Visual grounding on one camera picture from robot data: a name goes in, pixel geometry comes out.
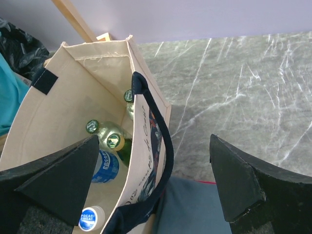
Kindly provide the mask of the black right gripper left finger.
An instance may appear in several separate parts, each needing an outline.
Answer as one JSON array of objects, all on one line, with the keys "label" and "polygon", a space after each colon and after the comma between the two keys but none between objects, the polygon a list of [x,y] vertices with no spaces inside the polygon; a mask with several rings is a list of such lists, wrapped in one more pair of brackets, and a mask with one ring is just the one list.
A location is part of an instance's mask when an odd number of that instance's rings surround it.
[{"label": "black right gripper left finger", "polygon": [[0,173],[2,234],[70,234],[98,160],[98,137]]}]

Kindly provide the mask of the dark floral hanging garment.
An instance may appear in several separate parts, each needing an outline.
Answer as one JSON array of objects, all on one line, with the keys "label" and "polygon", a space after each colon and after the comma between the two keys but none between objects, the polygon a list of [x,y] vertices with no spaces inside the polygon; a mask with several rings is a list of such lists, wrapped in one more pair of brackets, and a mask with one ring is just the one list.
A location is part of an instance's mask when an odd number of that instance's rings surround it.
[{"label": "dark floral hanging garment", "polygon": [[38,39],[5,19],[0,19],[0,53],[15,73],[29,80],[49,56]]}]

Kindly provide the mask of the red folded cloth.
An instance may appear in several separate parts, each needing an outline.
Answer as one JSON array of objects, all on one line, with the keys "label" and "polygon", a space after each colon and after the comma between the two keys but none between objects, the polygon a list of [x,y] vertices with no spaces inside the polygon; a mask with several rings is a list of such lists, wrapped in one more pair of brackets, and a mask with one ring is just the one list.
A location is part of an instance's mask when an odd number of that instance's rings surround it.
[{"label": "red folded cloth", "polygon": [[202,181],[202,180],[197,180],[197,182],[204,183],[204,184],[213,184],[213,185],[216,185],[216,183],[215,183],[215,182],[211,182],[211,181]]}]

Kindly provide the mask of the cream canvas tote bag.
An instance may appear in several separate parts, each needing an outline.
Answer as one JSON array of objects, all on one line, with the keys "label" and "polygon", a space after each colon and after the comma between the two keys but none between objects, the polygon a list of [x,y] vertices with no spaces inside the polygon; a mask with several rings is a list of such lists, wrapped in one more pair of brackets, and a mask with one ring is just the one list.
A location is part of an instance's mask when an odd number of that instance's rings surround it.
[{"label": "cream canvas tote bag", "polygon": [[[123,96],[131,89],[134,119]],[[70,46],[63,43],[25,95],[0,156],[0,171],[58,152],[88,137],[92,119],[111,121],[130,135],[126,167],[107,183],[92,183],[84,208],[100,206],[104,225],[72,234],[150,234],[174,164],[168,130],[171,106],[163,97],[132,36]]]}]

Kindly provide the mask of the Pocari Sweat bottle upper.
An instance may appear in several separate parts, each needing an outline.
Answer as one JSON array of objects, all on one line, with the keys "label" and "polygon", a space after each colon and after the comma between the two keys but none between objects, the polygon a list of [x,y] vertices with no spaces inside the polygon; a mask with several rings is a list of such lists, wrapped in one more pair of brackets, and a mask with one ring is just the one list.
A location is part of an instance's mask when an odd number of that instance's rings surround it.
[{"label": "Pocari Sweat bottle upper", "polygon": [[96,167],[93,173],[92,183],[107,183],[116,178],[119,172],[117,157],[103,150],[99,151]]}]

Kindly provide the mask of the green Perrier glass bottle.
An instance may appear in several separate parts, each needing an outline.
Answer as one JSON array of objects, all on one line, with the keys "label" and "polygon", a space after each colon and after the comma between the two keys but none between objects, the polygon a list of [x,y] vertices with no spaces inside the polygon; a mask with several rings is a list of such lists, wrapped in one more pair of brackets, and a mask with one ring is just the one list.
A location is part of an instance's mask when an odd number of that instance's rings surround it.
[{"label": "green Perrier glass bottle", "polygon": [[117,152],[119,158],[126,167],[129,167],[132,150],[132,140],[120,134],[113,133],[107,138],[107,146]]}]

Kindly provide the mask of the turquoise hanging shirt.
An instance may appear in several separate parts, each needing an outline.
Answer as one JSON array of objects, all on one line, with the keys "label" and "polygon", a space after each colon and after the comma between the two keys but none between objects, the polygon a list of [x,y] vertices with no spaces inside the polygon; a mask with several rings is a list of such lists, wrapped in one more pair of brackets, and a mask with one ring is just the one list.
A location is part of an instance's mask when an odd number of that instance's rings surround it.
[{"label": "turquoise hanging shirt", "polygon": [[12,71],[0,55],[0,135],[9,132],[29,87]]}]

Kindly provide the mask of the pocari sweat bottle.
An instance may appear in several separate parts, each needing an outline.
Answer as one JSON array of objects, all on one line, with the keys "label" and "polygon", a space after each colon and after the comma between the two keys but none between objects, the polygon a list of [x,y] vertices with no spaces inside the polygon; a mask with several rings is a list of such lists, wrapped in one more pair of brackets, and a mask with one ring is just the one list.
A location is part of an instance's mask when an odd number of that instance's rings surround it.
[{"label": "pocari sweat bottle", "polygon": [[79,228],[84,232],[99,230],[105,222],[105,211],[100,206],[91,206],[82,210]]},{"label": "pocari sweat bottle", "polygon": [[93,173],[92,183],[107,183],[116,178],[119,172],[117,157],[103,150],[99,151],[96,167]]}]

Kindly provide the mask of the Pocari Sweat bottle lower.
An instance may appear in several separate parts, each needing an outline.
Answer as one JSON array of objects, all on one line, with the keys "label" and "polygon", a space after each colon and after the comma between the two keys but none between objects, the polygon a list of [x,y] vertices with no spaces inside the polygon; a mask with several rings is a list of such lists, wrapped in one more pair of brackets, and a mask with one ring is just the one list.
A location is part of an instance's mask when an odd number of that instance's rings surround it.
[{"label": "Pocari Sweat bottle lower", "polygon": [[84,232],[99,230],[105,222],[105,211],[100,206],[91,206],[82,210],[79,228]]}]

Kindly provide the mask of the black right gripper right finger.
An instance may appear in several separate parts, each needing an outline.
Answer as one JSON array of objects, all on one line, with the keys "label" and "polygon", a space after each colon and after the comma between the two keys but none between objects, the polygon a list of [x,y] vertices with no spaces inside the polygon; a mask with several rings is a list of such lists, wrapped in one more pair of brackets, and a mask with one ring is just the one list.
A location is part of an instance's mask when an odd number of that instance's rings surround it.
[{"label": "black right gripper right finger", "polygon": [[233,234],[310,234],[312,178],[250,155],[211,135],[210,163]]}]

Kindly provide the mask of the clear Chang soda bottle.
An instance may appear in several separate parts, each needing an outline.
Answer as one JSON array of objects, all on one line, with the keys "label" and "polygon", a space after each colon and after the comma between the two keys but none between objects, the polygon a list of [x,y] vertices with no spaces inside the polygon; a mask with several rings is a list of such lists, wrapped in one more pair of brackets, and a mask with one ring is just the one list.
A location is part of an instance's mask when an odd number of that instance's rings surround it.
[{"label": "clear Chang soda bottle", "polygon": [[132,90],[129,89],[124,93],[123,96],[125,102],[127,103],[126,111],[131,120],[134,119],[134,99],[132,96]]},{"label": "clear Chang soda bottle", "polygon": [[111,151],[107,146],[107,138],[111,134],[117,133],[125,138],[131,138],[131,135],[125,129],[111,121],[100,122],[96,119],[92,119],[87,122],[85,128],[89,134],[98,136],[100,148],[105,151]]}]

